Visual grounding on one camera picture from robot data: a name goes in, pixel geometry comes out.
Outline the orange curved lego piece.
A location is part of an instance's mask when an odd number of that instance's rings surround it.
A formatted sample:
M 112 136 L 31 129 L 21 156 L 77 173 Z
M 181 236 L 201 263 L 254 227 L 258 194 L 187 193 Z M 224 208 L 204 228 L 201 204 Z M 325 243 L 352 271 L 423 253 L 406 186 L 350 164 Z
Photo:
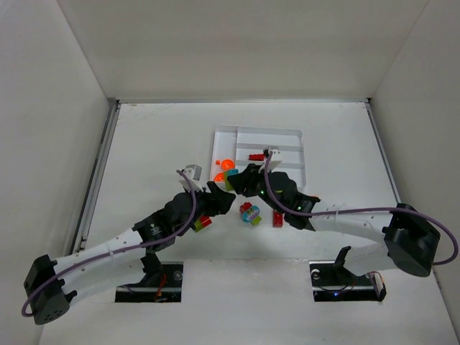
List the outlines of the orange curved lego piece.
M 231 159 L 225 159 L 220 162 L 221 169 L 224 171 L 232 170 L 235 168 L 235 163 Z

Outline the red 2x4 lego brick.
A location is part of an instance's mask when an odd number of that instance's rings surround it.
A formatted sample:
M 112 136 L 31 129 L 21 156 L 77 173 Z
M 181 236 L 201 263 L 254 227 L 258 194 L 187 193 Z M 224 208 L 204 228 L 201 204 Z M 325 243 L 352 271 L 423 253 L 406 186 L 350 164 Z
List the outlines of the red 2x4 lego brick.
M 248 156 L 248 160 L 250 160 L 250 161 L 264 161 L 265 160 L 265 155 L 263 153 L 250 154 Z

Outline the orange dome lego piece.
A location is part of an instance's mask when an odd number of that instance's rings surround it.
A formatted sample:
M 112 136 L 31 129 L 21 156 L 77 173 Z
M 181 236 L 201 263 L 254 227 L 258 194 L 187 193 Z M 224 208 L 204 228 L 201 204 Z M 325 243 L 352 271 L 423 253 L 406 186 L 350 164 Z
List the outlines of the orange dome lego piece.
M 217 183 L 223 183 L 225 181 L 225 175 L 223 172 L 219 172 L 218 174 L 216 174 L 214 176 L 214 179 L 213 179 L 214 182 L 217 182 Z

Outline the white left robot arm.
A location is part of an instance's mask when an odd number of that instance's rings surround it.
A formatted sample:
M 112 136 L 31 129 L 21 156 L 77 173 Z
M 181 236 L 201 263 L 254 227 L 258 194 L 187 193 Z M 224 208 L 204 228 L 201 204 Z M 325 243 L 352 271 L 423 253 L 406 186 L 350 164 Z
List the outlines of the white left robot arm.
M 236 196 L 214 182 L 201 191 L 183 191 L 163 208 L 114 238 L 56 259 L 36 258 L 24 280 L 21 309 L 37 325 L 50 323 L 76 303 L 104 290 L 156 280 L 162 271 L 157 253 L 194 229 L 199 218 L 229 212 Z

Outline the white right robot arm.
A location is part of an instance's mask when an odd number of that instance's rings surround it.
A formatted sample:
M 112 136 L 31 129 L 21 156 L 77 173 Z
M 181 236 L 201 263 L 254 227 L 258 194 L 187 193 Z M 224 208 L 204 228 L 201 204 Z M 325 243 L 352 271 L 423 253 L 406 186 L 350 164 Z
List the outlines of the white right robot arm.
M 355 276 L 398 268 L 409 275 L 430 275 L 440 234 L 409 205 L 388 211 L 353 213 L 344 204 L 332 204 L 298 190 L 286 172 L 264 172 L 250 164 L 228 178 L 234 191 L 259 197 L 297 230 L 333 231 L 369 240 L 363 247 L 343 247 L 334 264 Z

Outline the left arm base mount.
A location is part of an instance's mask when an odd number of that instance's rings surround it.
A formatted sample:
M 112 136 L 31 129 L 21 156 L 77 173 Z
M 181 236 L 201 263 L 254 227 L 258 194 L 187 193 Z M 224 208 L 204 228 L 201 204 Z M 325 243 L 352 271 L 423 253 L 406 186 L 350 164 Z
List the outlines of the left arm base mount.
M 143 259 L 152 264 L 138 283 L 119 286 L 116 303 L 180 303 L 182 299 L 183 262 L 161 262 L 156 254 Z

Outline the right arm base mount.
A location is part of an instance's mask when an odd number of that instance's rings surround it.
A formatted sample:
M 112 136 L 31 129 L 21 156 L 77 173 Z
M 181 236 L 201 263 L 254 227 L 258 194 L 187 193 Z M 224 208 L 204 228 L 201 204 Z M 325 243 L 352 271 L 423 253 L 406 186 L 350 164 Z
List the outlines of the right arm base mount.
M 350 246 L 340 250 L 334 262 L 310 262 L 310 278 L 315 302 L 381 303 L 387 296 L 387 288 L 380 272 L 371 271 L 357 277 L 344 268 L 345 256 Z

